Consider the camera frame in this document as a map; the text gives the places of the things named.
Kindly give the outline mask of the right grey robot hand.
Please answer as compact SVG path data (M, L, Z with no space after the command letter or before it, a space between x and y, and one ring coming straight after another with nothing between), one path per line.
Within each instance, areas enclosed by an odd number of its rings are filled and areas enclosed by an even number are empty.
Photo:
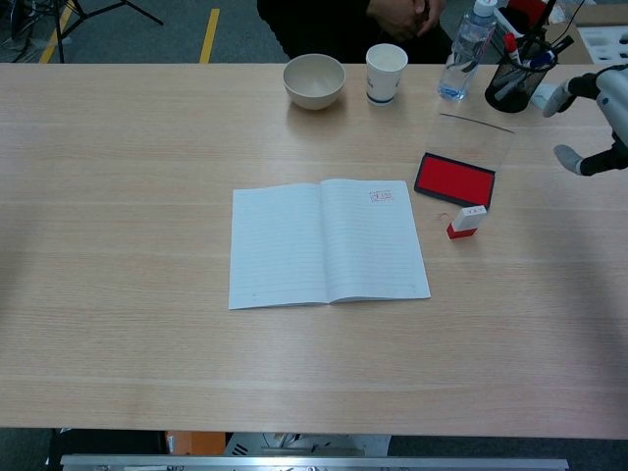
M569 172L583 177L627 168L627 65L611 66L598 73L587 73L566 80L546 101L546 118L565 112L576 98L597 103L611 127L613 143L590 157L580 156L567 145L557 145L554 155Z

